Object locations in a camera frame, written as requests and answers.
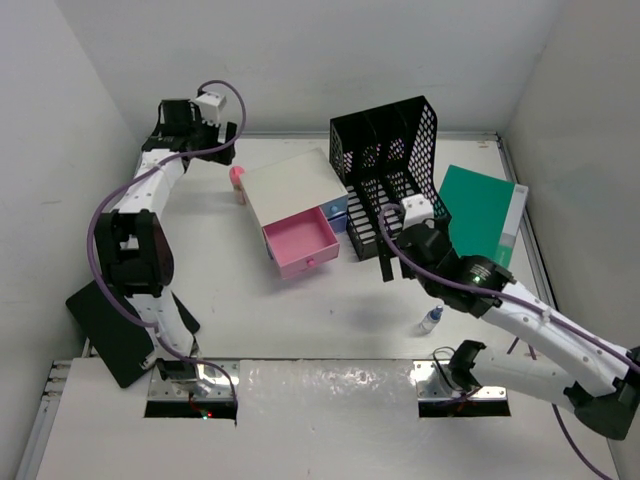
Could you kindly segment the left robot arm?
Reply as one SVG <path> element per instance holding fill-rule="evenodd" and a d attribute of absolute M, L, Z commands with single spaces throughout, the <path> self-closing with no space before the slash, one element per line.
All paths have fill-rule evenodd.
<path fill-rule="evenodd" d="M 238 127 L 222 122 L 225 104 L 225 96 L 215 92 L 161 101 L 132 182 L 94 221 L 92 268 L 132 307 L 160 358 L 191 356 L 196 332 L 171 290 L 174 257 L 161 216 L 192 160 L 232 163 Z"/>

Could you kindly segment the small clear dropper bottle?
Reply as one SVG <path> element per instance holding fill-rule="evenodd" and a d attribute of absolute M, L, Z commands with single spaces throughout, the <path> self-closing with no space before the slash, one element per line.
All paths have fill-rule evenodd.
<path fill-rule="evenodd" d="M 443 306 L 437 305 L 424 316 L 419 324 L 419 328 L 423 334 L 430 334 L 434 330 L 441 321 L 443 311 Z"/>

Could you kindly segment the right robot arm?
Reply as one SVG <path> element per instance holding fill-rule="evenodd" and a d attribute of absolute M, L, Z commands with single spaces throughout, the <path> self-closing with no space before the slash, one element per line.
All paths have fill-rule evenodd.
<path fill-rule="evenodd" d="M 389 256 L 402 274 L 417 280 L 432 297 L 526 342 L 545 361 L 510 360 L 485 343 L 465 340 L 446 371 L 461 391 L 504 386 L 572 413 L 599 435 L 627 437 L 639 408 L 639 351 L 626 349 L 578 326 L 533 295 L 493 260 L 456 253 L 441 222 L 412 225 L 391 238 L 378 221 L 383 278 L 393 273 Z"/>

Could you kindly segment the blue pulled-out drawer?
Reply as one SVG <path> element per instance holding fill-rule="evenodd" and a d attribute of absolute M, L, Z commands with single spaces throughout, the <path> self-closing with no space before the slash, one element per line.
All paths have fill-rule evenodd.
<path fill-rule="evenodd" d="M 347 227 L 348 197 L 343 196 L 321 206 L 331 229 L 335 234 L 344 233 Z"/>

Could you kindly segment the white drawer organizer box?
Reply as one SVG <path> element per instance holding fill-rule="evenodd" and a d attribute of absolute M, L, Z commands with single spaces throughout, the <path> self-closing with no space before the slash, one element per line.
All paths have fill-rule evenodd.
<path fill-rule="evenodd" d="M 292 158 L 245 171 L 246 205 L 261 231 L 271 223 L 347 196 L 325 153 L 315 148 Z"/>

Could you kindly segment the pink capped glue stick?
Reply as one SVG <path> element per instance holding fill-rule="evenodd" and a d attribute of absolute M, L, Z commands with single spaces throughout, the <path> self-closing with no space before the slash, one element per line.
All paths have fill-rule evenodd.
<path fill-rule="evenodd" d="M 244 205 L 246 203 L 244 188 L 241 179 L 244 173 L 245 170 L 240 166 L 233 166 L 229 170 L 229 179 L 233 187 L 236 201 L 241 205 Z"/>

